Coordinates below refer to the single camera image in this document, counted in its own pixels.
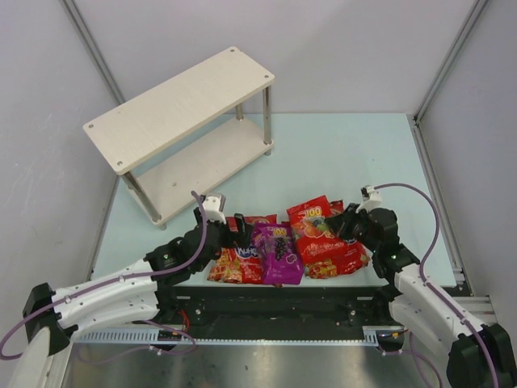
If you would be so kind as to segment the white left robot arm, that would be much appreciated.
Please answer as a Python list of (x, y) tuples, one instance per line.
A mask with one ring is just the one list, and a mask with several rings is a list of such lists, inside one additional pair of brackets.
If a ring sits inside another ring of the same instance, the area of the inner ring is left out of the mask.
[(208, 196), (194, 210), (196, 225), (184, 236), (155, 248), (118, 272), (68, 288), (47, 283), (30, 292), (23, 319), (28, 347), (4, 361), (16, 360), (11, 387), (42, 387), (52, 356), (70, 347), (80, 336), (119, 323), (154, 323), (171, 305), (171, 290), (219, 259), (225, 249), (250, 244), (253, 226), (239, 213), (234, 226)]

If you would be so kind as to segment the red fruit candy bag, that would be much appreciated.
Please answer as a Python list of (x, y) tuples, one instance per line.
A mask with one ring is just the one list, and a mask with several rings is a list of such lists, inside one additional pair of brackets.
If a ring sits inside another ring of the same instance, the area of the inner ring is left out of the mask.
[(319, 196), (287, 209), (296, 249), (304, 266), (327, 259), (340, 259), (347, 244), (335, 237), (326, 224), (332, 215), (326, 196)]

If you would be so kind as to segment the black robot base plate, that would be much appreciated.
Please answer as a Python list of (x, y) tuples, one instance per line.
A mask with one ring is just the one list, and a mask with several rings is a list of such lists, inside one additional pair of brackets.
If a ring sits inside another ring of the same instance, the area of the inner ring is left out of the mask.
[(400, 293), (393, 286), (189, 287), (176, 285), (158, 290), (158, 323), (169, 323), (184, 312), (192, 325), (211, 318), (315, 318), (345, 321), (352, 326), (395, 326), (388, 303)]

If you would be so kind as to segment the purple grape candy bag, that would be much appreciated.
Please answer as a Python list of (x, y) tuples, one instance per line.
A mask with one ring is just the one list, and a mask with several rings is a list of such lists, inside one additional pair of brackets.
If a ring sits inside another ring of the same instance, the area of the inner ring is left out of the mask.
[(261, 260), (264, 285), (300, 284), (304, 266), (287, 222), (255, 225), (252, 244)]

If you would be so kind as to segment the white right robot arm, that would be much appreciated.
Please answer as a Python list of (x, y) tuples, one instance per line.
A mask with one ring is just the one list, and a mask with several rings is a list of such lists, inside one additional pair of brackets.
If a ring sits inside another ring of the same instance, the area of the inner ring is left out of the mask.
[(423, 262), (398, 235), (394, 211), (358, 204), (326, 219), (331, 233), (372, 253), (389, 316), (410, 329), (436, 356), (447, 358), (452, 387), (514, 387), (516, 362), (507, 331), (470, 313), (423, 271)]

